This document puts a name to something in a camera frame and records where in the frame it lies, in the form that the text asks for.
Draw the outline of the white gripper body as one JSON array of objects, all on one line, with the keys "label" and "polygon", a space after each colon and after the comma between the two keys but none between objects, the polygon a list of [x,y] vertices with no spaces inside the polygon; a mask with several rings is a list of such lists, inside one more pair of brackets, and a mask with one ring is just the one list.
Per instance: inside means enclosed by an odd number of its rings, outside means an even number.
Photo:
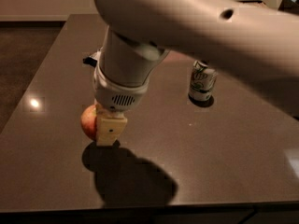
[{"label": "white gripper body", "polygon": [[99,63],[93,74],[95,100],[111,112],[135,108],[148,90],[150,67],[143,63]]}]

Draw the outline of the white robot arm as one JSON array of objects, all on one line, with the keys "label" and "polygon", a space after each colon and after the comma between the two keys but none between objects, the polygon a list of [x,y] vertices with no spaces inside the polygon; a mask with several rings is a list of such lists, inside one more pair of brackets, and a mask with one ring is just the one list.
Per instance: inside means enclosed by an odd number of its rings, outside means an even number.
[{"label": "white robot arm", "polygon": [[112,112],[136,106],[150,72],[174,50],[247,83],[299,115],[299,18],[234,0],[94,0],[107,33],[94,96]]}]

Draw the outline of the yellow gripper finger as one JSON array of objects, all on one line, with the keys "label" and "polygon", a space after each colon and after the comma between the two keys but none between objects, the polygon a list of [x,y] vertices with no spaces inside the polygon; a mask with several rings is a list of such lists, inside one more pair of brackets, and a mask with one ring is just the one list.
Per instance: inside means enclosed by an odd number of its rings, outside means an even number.
[{"label": "yellow gripper finger", "polygon": [[112,146],[123,133],[128,119],[122,112],[113,112],[103,108],[100,104],[96,108],[96,144],[98,146]]}]

